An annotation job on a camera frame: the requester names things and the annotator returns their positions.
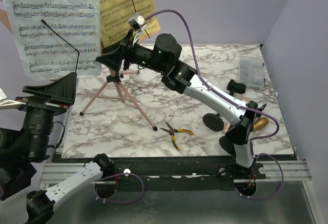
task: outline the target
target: metal floor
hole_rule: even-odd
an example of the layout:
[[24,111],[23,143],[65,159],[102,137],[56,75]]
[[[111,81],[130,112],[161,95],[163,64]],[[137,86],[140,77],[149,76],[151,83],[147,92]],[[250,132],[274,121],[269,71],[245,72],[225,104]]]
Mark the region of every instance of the metal floor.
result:
[[[254,196],[267,196],[278,182],[258,183]],[[236,192],[146,192],[141,201],[115,205],[95,200],[94,184],[68,199],[48,224],[312,224],[315,223],[301,181],[285,182],[282,192],[266,201],[250,201]],[[131,200],[138,193],[117,192]]]

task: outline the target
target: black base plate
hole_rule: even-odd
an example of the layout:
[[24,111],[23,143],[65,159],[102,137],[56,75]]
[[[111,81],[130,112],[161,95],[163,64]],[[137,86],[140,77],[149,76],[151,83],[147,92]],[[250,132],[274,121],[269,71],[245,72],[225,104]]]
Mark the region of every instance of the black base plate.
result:
[[203,116],[203,122],[205,126],[215,132],[220,132],[224,129],[224,122],[218,115],[211,113],[205,114]]
[[220,143],[222,149],[224,149],[230,155],[233,155],[233,156],[236,155],[234,144],[232,142],[230,142],[225,136],[223,136],[219,139],[219,143]]

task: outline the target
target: marble surface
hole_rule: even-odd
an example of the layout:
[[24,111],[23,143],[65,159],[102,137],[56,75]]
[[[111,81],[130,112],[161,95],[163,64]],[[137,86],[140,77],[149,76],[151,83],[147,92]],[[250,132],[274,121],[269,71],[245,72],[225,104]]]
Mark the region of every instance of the marble surface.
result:
[[[197,46],[195,50],[203,76],[222,90],[226,90],[230,79],[238,80],[239,56],[262,58],[258,45]],[[180,59],[194,66],[190,46],[183,46]],[[63,158],[93,157],[97,153],[106,153],[111,157],[227,155],[218,142],[223,134],[210,130],[202,121],[203,115],[215,112],[195,99],[167,89],[160,81],[161,75],[148,69],[141,70],[138,75],[131,75],[129,91],[158,128],[166,128],[167,121],[174,128],[194,131],[194,135],[176,134],[181,151],[173,146],[168,133],[161,129],[153,131],[137,109],[119,100],[97,98],[85,115],[80,116],[80,111],[105,82],[107,75],[109,71],[103,66],[101,76],[80,79],[67,128]],[[125,86],[128,79],[128,75],[122,79]],[[262,89],[247,88],[245,94],[235,95],[238,99],[249,97],[259,106],[267,104],[265,112],[279,120],[279,133],[268,139],[255,140],[254,152],[293,154],[266,70],[265,79]],[[109,83],[101,95],[117,96],[114,85]],[[275,124],[270,121],[254,135],[269,134],[274,130]]]

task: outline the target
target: pliers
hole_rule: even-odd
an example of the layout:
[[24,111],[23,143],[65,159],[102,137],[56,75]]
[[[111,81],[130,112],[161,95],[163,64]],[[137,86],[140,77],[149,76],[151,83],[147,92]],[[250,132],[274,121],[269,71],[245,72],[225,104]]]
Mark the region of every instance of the pliers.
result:
[[174,133],[189,133],[189,134],[194,134],[192,131],[190,130],[187,130],[187,129],[174,129],[170,126],[170,124],[168,124],[166,122],[166,124],[168,125],[168,127],[170,128],[169,130],[168,129],[165,129],[165,128],[161,128],[162,130],[168,132],[171,136],[172,136],[172,142],[174,144],[174,146],[178,149],[178,151],[181,151],[181,148],[177,145],[176,141],[175,141],[175,136],[174,136]]

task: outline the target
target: tripod leg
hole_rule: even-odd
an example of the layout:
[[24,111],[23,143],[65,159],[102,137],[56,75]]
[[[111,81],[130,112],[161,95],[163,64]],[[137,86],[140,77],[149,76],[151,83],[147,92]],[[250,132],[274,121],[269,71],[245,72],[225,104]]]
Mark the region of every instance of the tripod leg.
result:
[[88,107],[93,103],[93,101],[98,97],[98,95],[103,91],[103,89],[107,86],[108,82],[105,82],[99,90],[96,92],[96,94],[93,95],[92,99],[88,102],[88,104],[84,107],[84,109],[80,112],[80,115],[84,115]]
[[125,94],[129,97],[129,99],[132,101],[132,103],[135,105],[135,107],[138,108],[138,110],[140,111],[140,113],[144,116],[144,118],[149,122],[149,124],[152,126],[152,128],[154,129],[154,131],[157,131],[157,127],[155,126],[155,124],[153,124],[153,122],[149,119],[149,117],[146,115],[146,113],[142,110],[142,108],[140,107],[140,105],[137,103],[137,101],[132,97],[132,95],[129,93],[129,91],[123,86],[123,84],[120,82],[119,83],[119,87],[121,87],[121,89],[125,92]]

